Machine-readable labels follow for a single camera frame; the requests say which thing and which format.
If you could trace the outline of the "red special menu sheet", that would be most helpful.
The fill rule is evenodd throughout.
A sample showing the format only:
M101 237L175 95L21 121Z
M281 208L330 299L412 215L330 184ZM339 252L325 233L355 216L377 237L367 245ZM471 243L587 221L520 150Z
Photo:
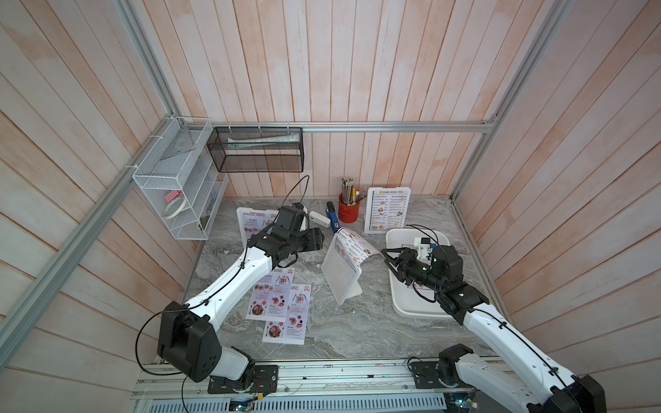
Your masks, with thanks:
M285 319L266 322L263 342L291 345L305 343L311 292L312 288L308 284L292 285Z
M248 320L284 321L294 280L292 268L275 268L260 279L251 290Z

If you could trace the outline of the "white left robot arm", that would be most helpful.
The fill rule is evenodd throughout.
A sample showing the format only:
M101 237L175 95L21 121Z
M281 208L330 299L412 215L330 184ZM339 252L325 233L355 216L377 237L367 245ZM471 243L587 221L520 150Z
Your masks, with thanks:
M275 221L247 240L242 256L215 282L184 304L166 306L158 356L195 383L210 376L242 380L251 358L220 344L225 318L263 277L296 263L301 253L320 251L324 240L301 203L281 206Z

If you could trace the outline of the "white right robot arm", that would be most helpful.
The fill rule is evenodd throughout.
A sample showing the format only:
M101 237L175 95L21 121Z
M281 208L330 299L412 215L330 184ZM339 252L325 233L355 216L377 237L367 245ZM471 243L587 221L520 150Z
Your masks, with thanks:
M437 377L446 387L472 386L511 412L604 412L604 388L554 361L506 321L476 287L463 278L463 261L452 246L439 245L430 262L408 247L383 249L390 271L408 286L428 287L447 315L477 335L514 371L491 367L468 346L439 354Z

